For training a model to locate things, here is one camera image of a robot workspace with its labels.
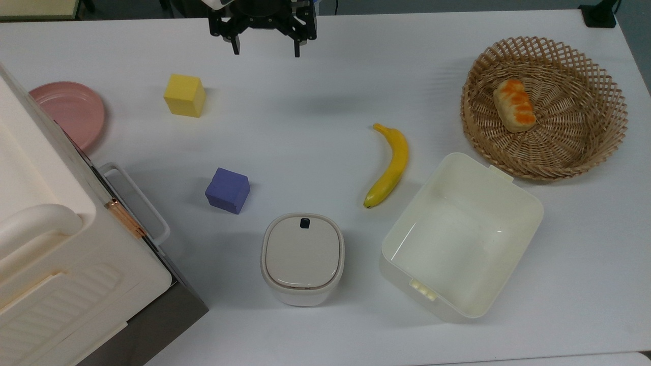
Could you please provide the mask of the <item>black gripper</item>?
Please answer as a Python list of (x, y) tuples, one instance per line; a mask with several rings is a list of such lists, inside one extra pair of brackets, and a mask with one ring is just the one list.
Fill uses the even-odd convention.
[(301, 46), (316, 40), (314, 1), (208, 1), (210, 34), (230, 42), (241, 53), (240, 35), (250, 29), (271, 29), (293, 39), (294, 56)]

